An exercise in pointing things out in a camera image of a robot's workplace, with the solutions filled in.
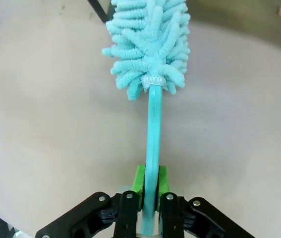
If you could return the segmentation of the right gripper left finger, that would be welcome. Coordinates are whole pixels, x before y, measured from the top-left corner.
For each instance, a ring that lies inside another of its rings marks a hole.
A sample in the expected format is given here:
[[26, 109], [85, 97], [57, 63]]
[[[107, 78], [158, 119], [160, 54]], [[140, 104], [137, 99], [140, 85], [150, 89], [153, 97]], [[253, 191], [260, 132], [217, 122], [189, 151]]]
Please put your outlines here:
[[110, 197], [96, 192], [37, 231], [37, 238], [92, 238], [115, 224], [114, 238], [136, 237], [143, 205], [145, 166], [139, 165], [132, 188]]

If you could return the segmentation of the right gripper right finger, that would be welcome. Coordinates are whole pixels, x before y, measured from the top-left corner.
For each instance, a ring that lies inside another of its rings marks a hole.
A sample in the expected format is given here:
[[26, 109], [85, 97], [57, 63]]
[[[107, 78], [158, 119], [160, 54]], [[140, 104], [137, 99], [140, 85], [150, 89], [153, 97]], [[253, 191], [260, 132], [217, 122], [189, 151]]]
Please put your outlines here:
[[249, 232], [202, 197], [186, 200], [169, 188], [165, 166], [159, 167], [157, 211], [164, 238], [252, 238]]

